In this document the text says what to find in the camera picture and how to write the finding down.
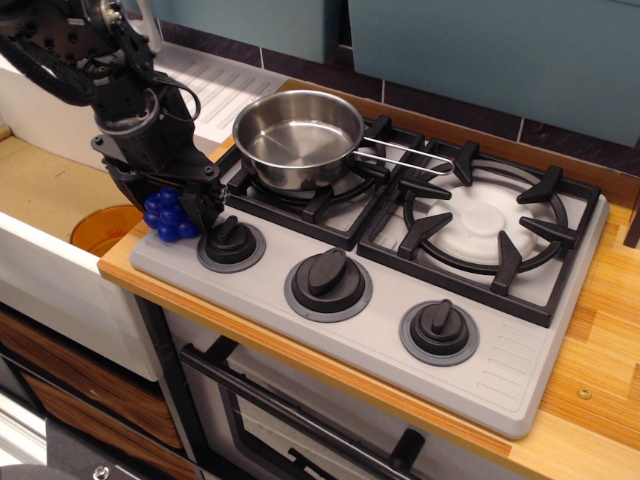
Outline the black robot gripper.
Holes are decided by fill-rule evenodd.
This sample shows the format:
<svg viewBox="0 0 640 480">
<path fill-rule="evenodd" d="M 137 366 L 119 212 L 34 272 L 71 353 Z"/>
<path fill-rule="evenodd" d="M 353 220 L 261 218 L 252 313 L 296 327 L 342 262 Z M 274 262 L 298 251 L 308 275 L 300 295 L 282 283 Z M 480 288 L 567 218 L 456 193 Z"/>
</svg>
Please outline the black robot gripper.
<svg viewBox="0 0 640 480">
<path fill-rule="evenodd" d="M 181 190 L 179 200 L 201 233 L 224 210 L 219 169 L 194 143 L 194 122 L 176 89 L 146 89 L 142 110 L 120 120 L 95 118 L 100 134 L 91 142 L 111 179 L 144 211 L 163 187 Z"/>
</svg>

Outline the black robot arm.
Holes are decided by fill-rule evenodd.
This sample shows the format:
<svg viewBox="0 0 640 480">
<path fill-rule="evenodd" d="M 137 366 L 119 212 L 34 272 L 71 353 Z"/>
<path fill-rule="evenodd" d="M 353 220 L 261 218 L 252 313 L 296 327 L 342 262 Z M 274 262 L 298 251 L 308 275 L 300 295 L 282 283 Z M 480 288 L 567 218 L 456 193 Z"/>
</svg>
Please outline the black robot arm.
<svg viewBox="0 0 640 480">
<path fill-rule="evenodd" d="M 155 69 L 121 2 L 4 1 L 1 54 L 49 94 L 93 110 L 92 147 L 133 205 L 172 188 L 198 232 L 213 227 L 223 202 L 219 169 L 194 144 L 200 107 Z"/>
</svg>

